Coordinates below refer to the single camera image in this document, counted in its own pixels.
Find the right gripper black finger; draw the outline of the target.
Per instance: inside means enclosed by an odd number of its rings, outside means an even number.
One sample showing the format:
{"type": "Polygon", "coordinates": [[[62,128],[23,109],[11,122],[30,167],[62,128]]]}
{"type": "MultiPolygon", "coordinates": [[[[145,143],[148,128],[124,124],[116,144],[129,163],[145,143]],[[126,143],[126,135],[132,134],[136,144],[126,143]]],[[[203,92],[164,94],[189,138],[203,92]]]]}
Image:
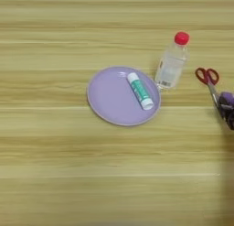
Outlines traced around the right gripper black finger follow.
{"type": "Polygon", "coordinates": [[[225,110],[224,119],[230,130],[234,130],[234,110],[225,110]]]}

